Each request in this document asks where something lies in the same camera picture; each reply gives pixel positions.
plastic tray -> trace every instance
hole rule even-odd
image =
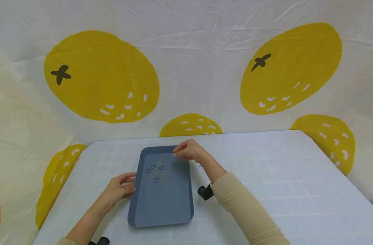
[[[189,162],[173,157],[175,145],[147,147],[140,153],[131,196],[131,227],[184,224],[194,215]]]

finger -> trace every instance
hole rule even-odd
[[[130,198],[131,196],[132,194],[127,194],[127,195],[124,195],[122,199]]]
[[[124,173],[122,175],[114,177],[113,180],[117,181],[117,183],[119,183],[119,184],[122,184],[122,183],[125,182],[126,179],[129,179],[129,178],[135,177],[135,176],[136,176],[136,172]]]
[[[133,182],[135,182],[135,177],[124,180],[124,183],[133,183]]]
[[[181,142],[180,144],[178,144],[176,146],[176,148],[174,148],[173,153],[176,153],[179,150],[185,149],[187,147],[187,145],[188,145],[188,140],[185,140],[185,141]]]
[[[128,195],[128,194],[132,194],[132,193],[134,193],[135,190],[136,190],[136,188],[133,188],[132,185],[125,185],[125,186],[122,186],[122,189],[121,189],[121,191],[122,191],[122,193],[123,193],[123,197],[124,197],[125,195]]]
[[[185,155],[185,149],[184,150],[179,150],[178,152],[174,153],[173,154],[174,157],[178,157],[178,158],[184,158],[184,157],[187,157]]]

white spot pattern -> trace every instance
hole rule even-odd
[[[109,111],[105,111],[105,110],[102,110],[102,109],[100,109],[100,111],[101,111],[103,114],[110,115]]]
[[[76,152],[79,152],[79,149],[75,149],[72,151],[72,155],[75,155]]]
[[[344,160],[347,160],[348,158],[348,152],[346,150],[342,150],[343,154],[344,154]]]
[[[306,85],[305,88],[302,91],[307,90],[307,88],[310,86],[310,84]]]
[[[293,89],[297,88],[300,82],[301,81],[298,81],[297,85],[295,85]]]
[[[116,120],[120,120],[124,118],[124,114],[121,114],[120,116],[116,117]]]
[[[275,109],[276,105],[272,106],[271,108],[267,109],[266,111],[272,111],[273,109]]]

black knob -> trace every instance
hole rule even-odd
[[[207,201],[208,199],[213,197],[213,192],[210,185],[208,185],[207,188],[205,188],[204,186],[200,186],[197,190],[197,193],[204,201]]]

right hand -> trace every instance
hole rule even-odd
[[[207,154],[206,150],[201,147],[194,139],[188,139],[181,142],[173,150],[174,157],[181,158],[183,161],[195,160],[201,163],[204,155]]]

